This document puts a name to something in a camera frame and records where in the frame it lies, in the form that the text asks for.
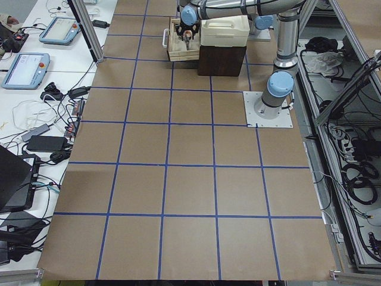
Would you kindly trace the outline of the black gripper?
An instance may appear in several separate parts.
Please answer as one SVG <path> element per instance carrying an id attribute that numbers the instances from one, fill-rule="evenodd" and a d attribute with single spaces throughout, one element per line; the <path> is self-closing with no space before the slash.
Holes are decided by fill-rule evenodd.
<path id="1" fill-rule="evenodd" d="M 194 39 L 194 36 L 198 33 L 198 24 L 193 24 L 191 26 L 188 26 L 184 23 L 175 24 L 175 29 L 177 35 L 183 41 L 189 41 L 191 39 Z"/>

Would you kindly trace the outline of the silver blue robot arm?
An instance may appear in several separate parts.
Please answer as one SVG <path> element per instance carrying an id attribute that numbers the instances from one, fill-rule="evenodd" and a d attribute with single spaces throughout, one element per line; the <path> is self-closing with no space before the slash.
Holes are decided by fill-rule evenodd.
<path id="1" fill-rule="evenodd" d="M 181 23 L 191 26 L 200 20 L 226 19 L 228 16 L 247 15 L 252 20 L 250 33 L 259 34 L 272 24 L 277 16 L 277 54 L 273 73 L 267 87 L 254 104 L 254 111 L 262 118 L 274 119 L 282 109 L 285 98 L 292 92 L 297 73 L 297 43 L 302 0 L 279 1 L 180 1 Z"/>

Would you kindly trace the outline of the person hand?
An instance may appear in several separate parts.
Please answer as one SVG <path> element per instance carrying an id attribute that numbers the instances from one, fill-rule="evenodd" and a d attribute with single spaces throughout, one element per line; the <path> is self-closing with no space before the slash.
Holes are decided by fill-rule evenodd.
<path id="1" fill-rule="evenodd" d="M 1 13 L 1 26 L 8 29 L 8 30 L 14 30 L 15 27 L 20 22 L 13 16 Z"/>

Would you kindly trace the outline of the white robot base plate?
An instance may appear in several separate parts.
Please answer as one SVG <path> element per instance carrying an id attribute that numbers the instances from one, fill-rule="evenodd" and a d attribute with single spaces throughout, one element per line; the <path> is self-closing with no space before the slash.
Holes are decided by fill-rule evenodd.
<path id="1" fill-rule="evenodd" d="M 246 125 L 249 128 L 293 128 L 286 100 L 280 107 L 268 107 L 262 102 L 262 92 L 243 91 Z"/>

